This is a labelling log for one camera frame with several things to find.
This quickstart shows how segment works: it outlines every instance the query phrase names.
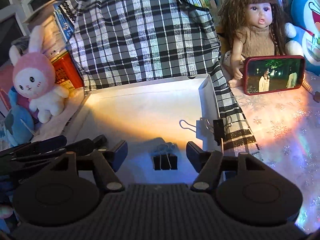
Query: snowflake tablecloth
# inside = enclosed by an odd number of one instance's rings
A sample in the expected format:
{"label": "snowflake tablecloth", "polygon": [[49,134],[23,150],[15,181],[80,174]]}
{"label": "snowflake tablecloth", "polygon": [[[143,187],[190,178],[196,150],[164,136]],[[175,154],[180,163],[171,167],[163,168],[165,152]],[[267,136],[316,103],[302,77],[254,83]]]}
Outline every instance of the snowflake tablecloth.
{"label": "snowflake tablecloth", "polygon": [[[319,77],[308,75],[320,85]],[[302,191],[296,224],[315,231],[320,227],[320,104],[303,87],[254,96],[242,88],[232,92],[260,148],[257,157]]]}

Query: doll's hand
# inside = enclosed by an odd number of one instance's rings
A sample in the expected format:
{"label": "doll's hand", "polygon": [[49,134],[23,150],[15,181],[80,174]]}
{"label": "doll's hand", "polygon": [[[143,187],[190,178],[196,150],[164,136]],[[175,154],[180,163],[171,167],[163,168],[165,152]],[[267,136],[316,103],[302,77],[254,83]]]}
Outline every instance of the doll's hand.
{"label": "doll's hand", "polygon": [[235,79],[242,79],[243,75],[241,73],[241,69],[243,69],[243,63],[241,62],[240,64],[238,65],[234,65],[233,66],[233,76]]}

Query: phone screen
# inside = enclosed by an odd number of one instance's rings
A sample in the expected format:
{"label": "phone screen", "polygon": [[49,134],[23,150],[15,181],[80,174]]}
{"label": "phone screen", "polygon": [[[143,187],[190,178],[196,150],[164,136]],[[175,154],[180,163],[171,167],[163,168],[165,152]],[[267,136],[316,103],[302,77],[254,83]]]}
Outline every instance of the phone screen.
{"label": "phone screen", "polygon": [[303,66],[302,58],[251,60],[247,66],[247,93],[298,88],[302,85]]}

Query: white box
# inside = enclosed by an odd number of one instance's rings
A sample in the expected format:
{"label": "white box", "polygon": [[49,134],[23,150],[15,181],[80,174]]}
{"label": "white box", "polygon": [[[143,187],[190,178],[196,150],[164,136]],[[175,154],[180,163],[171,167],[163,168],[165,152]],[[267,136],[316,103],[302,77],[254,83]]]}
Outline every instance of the white box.
{"label": "white box", "polygon": [[[130,183],[186,183],[198,175],[186,157],[193,141],[204,150],[222,151],[207,130],[205,121],[219,119],[217,101],[209,75],[134,83],[96,90],[87,95],[67,126],[68,143],[104,134],[112,148],[121,139],[128,156],[116,173]],[[155,171],[151,153],[157,145],[176,145],[178,170]]]}

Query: doraemon plush toy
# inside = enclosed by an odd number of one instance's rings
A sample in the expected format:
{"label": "doraemon plush toy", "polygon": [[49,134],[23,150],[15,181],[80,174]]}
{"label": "doraemon plush toy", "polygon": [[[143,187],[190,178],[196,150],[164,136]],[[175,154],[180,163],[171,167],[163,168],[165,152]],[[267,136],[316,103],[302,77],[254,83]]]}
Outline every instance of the doraemon plush toy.
{"label": "doraemon plush toy", "polygon": [[306,59],[306,70],[320,75],[320,0],[293,0],[293,23],[285,25],[287,54]]}
{"label": "doraemon plush toy", "polygon": [[12,146],[24,144],[34,135],[34,122],[29,111],[17,104],[18,92],[14,87],[8,93],[11,109],[4,119],[6,136]]}
{"label": "doraemon plush toy", "polygon": [[56,73],[50,60],[41,53],[44,39],[44,28],[36,26],[30,34],[28,53],[21,56],[18,49],[12,46],[9,56],[14,66],[13,85],[22,96],[31,99],[29,109],[39,110],[41,123],[50,120],[64,109],[64,99],[69,90],[55,84]]}

